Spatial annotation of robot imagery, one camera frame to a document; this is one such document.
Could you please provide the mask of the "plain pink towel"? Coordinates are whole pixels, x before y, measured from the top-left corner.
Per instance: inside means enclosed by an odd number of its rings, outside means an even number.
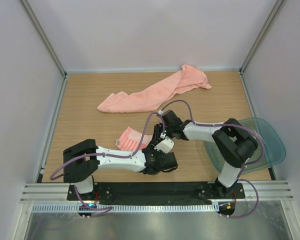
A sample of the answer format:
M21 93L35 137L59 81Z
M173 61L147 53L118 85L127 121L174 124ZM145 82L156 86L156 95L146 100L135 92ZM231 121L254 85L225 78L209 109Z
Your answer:
M175 95L180 95L193 89L211 89L207 75L191 66L184 64L172 75L152 84L146 89L127 94L124 91L111 93L97 106L103 113L144 113L155 111L164 102Z

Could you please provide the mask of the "pink bunny towel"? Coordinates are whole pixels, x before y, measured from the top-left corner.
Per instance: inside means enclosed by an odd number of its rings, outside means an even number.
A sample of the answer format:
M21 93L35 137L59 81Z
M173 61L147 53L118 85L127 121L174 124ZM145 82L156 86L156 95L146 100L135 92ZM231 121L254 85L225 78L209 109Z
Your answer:
M135 151L141 142L142 133L127 127L118 140L120 144L116 145L121 151Z

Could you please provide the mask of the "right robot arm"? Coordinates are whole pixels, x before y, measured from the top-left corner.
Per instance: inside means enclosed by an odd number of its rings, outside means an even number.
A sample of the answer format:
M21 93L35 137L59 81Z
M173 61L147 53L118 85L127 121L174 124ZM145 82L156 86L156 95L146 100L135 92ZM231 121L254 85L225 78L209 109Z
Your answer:
M182 121L172 111L159 111L163 120L163 132L171 139L205 141L214 143L224 159L219 176L214 182L212 193L227 198L234 191L248 160L262 145L259 136L230 118L221 123L202 123L192 119Z

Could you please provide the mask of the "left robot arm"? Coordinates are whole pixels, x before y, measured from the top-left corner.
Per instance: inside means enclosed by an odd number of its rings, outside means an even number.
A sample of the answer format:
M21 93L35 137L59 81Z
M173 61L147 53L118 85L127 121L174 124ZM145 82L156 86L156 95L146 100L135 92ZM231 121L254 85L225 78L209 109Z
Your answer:
M148 145L136 153L108 149L86 139L63 151L63 182L74 184L78 194L91 200L96 194L92 174L97 170L128 170L145 175L169 173L178 168L173 152L165 153Z

